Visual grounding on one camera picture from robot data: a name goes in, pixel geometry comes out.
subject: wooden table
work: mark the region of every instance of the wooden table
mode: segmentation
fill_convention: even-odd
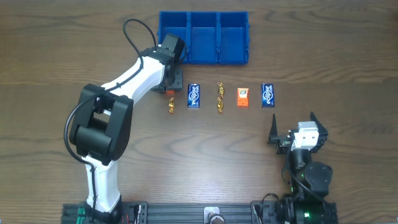
[[[63,145],[80,90],[115,79],[137,55],[122,32],[128,18],[158,29],[159,11],[249,12],[245,66],[184,65],[185,89],[149,92],[137,103],[119,160],[123,199],[250,202],[289,192],[284,156],[266,144],[272,114],[280,133],[309,120],[329,130],[314,161],[332,166],[329,202],[340,223],[396,222],[398,216],[398,5],[395,0],[1,1],[0,219],[59,223],[63,203],[83,201],[86,172]],[[143,50],[152,40],[132,24]],[[224,114],[216,109],[225,84]],[[187,84],[201,108],[188,110]],[[260,84],[276,107],[262,109]],[[236,107],[236,89],[251,90]]]

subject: blue wrapper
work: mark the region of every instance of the blue wrapper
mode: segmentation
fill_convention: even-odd
[[[188,108],[199,108],[200,86],[199,84],[188,85]]]
[[[273,84],[261,84],[261,99],[262,107],[270,108],[275,106],[275,96],[274,96],[274,85]]]

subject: wood grain surface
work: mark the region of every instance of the wood grain surface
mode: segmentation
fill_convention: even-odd
[[[63,203],[83,201],[85,169],[63,145],[65,120],[87,83],[101,85],[137,55],[128,18],[157,31],[159,11],[249,12],[245,66],[184,65],[175,114],[149,92],[137,103],[118,185],[124,200],[250,202],[289,192],[284,156],[266,144],[314,111],[329,140],[314,161],[333,168],[329,202],[340,223],[398,217],[398,2],[396,0],[0,1],[0,220],[59,223]],[[137,24],[137,46],[151,45]],[[225,85],[224,114],[216,109]],[[187,84],[201,85],[188,110]],[[260,84],[276,107],[262,109]],[[236,89],[250,88],[250,107]]]

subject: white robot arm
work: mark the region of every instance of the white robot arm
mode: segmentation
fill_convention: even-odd
[[[85,210],[86,213],[94,212],[99,221],[117,223],[120,220],[118,159],[128,144],[132,108],[151,88],[159,85],[167,87],[174,83],[174,72],[181,62],[180,56],[184,47],[182,39],[167,34],[161,46],[140,53],[143,61],[141,70],[141,58],[138,58],[137,62],[117,79],[101,87],[88,84],[81,91],[79,102],[90,100],[75,114],[70,130],[70,142],[76,145],[81,159],[88,162],[86,172],[89,195]],[[114,88],[128,78],[128,82]],[[111,91],[100,94],[99,97],[92,97],[111,88]],[[109,115],[109,121],[94,118],[93,113],[105,113]]]

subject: blue tray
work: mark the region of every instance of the blue tray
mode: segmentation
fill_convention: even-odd
[[[249,60],[248,12],[159,12],[159,43],[167,33],[187,45],[184,63],[246,64]]]

